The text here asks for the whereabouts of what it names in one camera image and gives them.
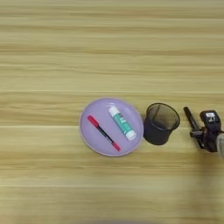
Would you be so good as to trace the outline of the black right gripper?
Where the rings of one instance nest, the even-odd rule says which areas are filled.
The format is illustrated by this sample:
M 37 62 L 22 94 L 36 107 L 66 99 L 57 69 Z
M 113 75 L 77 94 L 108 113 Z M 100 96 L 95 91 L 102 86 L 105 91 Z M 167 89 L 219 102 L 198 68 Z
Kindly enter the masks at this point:
M 223 134 L 221 129 L 210 130 L 204 128 L 203 130 L 193 130 L 190 132 L 190 137 L 201 138 L 202 148 L 208 152 L 217 152 L 217 137 Z

